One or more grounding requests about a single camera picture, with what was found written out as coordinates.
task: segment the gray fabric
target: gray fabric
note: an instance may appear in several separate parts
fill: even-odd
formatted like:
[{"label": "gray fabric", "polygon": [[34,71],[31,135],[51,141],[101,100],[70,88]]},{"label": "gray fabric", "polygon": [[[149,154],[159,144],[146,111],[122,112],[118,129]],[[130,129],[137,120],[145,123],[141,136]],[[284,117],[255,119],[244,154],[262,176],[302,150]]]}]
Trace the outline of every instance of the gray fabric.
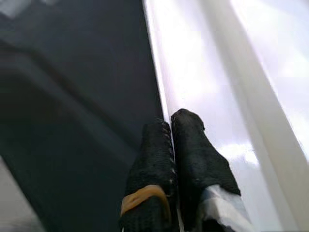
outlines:
[{"label": "gray fabric", "polygon": [[0,225],[1,232],[45,232],[40,221],[36,218],[27,218]]},{"label": "gray fabric", "polygon": [[203,232],[203,221],[215,219],[235,232],[253,232],[249,216],[239,195],[227,192],[219,185],[205,188],[197,211],[194,232]]}]

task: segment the white strip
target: white strip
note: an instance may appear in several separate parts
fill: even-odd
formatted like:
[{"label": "white strip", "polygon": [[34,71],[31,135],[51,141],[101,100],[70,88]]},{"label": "white strip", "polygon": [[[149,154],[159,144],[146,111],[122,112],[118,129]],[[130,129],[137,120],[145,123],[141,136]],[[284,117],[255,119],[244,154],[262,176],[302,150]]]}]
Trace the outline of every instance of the white strip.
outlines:
[{"label": "white strip", "polygon": [[155,73],[156,73],[156,80],[160,92],[160,99],[161,99],[161,106],[163,111],[163,118],[166,122],[170,124],[170,118],[169,118],[169,111],[168,111],[168,105],[166,101],[166,95],[165,95],[165,89],[163,84],[163,72],[161,69],[161,63],[159,58],[159,46],[156,44],[159,40],[156,37],[156,28],[154,23],[154,16],[153,16],[153,7],[152,7],[152,1],[151,0],[144,0],[143,6],[144,6],[144,14],[145,19],[147,23],[147,29],[148,29],[148,35],[149,35],[149,42],[151,45],[151,51],[153,55],[154,60],[154,67],[155,67]]}]

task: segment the white panel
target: white panel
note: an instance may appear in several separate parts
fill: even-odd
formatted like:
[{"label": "white panel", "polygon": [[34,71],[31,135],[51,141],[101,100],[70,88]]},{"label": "white panel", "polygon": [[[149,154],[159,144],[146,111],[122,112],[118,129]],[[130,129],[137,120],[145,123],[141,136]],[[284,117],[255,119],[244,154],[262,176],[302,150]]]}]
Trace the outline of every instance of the white panel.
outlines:
[{"label": "white panel", "polygon": [[232,3],[309,162],[309,2]]},{"label": "white panel", "polygon": [[169,115],[187,108],[201,116],[205,134],[230,162],[257,231],[297,230],[250,110],[245,103],[239,108],[246,96],[225,71],[204,12],[193,0],[145,2]]}]

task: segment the dark gray floor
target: dark gray floor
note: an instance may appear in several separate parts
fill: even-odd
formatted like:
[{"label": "dark gray floor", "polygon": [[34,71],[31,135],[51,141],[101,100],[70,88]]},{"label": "dark gray floor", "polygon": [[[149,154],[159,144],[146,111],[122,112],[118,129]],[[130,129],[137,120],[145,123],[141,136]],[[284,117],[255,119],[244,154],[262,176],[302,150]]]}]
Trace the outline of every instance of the dark gray floor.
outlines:
[{"label": "dark gray floor", "polygon": [[0,15],[0,152],[49,231],[115,231],[144,123],[162,117],[139,0]]}]

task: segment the black knit fabric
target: black knit fabric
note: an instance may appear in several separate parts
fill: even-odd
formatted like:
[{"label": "black knit fabric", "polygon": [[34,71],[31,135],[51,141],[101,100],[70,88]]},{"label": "black knit fabric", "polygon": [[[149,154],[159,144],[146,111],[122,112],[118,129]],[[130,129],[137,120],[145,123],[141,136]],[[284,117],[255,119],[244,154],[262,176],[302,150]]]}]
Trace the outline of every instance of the black knit fabric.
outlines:
[{"label": "black knit fabric", "polygon": [[211,145],[204,134],[200,117],[180,109],[172,116],[172,131],[177,159],[181,213],[186,231],[194,228],[202,191],[219,184],[240,195],[228,161]]},{"label": "black knit fabric", "polygon": [[164,218],[164,207],[151,197],[120,219],[125,232],[162,232],[176,230],[176,172],[169,125],[163,120],[143,128],[140,155],[128,175],[126,196],[147,185],[159,185],[168,197],[172,226]]}]

